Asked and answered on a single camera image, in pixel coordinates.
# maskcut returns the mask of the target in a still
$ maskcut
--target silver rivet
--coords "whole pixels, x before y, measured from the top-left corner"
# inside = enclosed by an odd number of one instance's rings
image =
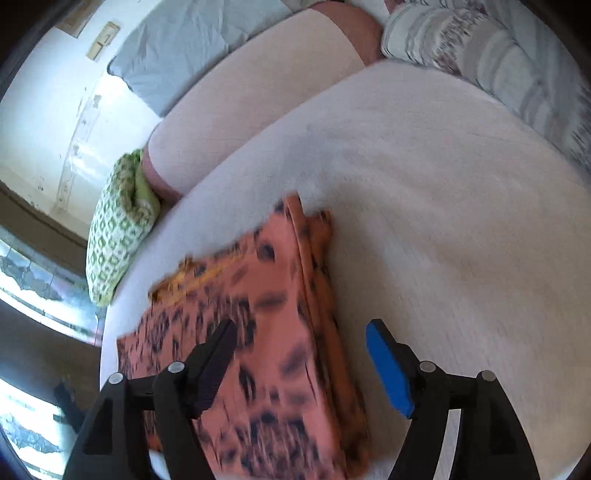
[[[117,372],[117,373],[115,373],[115,374],[112,374],[112,375],[109,377],[109,383],[110,383],[111,385],[116,385],[116,384],[118,384],[118,383],[121,383],[122,381],[123,381],[123,374],[121,374],[121,373],[119,373],[119,372]]]
[[[184,370],[184,363],[182,363],[182,362],[172,362],[168,366],[168,371],[172,374],[177,374],[179,372],[182,372],[183,370]]]
[[[419,368],[426,374],[432,374],[437,369],[433,362],[421,362]]]
[[[496,375],[490,370],[483,370],[482,378],[484,378],[487,382],[494,382],[496,380]]]

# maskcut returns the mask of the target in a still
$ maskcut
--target light switch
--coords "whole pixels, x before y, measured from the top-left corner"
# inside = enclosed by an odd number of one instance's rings
[[[96,37],[95,42],[90,47],[90,50],[86,56],[93,61],[96,60],[102,49],[113,41],[117,33],[119,33],[119,30],[120,28],[113,22],[107,23],[103,30],[99,33],[99,36]]]

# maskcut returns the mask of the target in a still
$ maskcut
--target brown picture frame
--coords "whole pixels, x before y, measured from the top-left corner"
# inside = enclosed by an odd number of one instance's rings
[[[74,7],[69,15],[59,22],[56,27],[78,38],[92,15],[99,9],[105,0],[81,0],[80,3]]]

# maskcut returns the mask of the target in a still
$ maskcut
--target orange patterned cloth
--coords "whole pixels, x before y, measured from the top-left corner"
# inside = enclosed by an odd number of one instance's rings
[[[214,405],[194,422],[214,472],[327,480],[368,467],[325,263],[331,235],[328,212],[307,218],[290,196],[230,248],[185,259],[151,290],[137,331],[118,340],[120,371],[138,378],[186,359],[222,320],[238,325]],[[146,419],[150,448],[161,449]]]

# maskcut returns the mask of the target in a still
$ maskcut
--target white wall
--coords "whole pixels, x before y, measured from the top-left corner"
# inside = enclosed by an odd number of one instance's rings
[[[116,155],[141,147],[158,122],[135,95],[113,88],[103,75],[129,33],[160,1],[105,0],[79,38],[52,28],[0,103],[0,179],[79,235],[87,236],[105,172]],[[97,61],[91,61],[86,53],[109,21],[121,30]],[[105,84],[111,89],[105,90]],[[79,159],[82,168],[69,179],[69,201],[58,205],[70,141],[97,85],[103,90],[100,118],[93,123],[95,131],[85,135],[86,151],[92,154],[82,163]]]

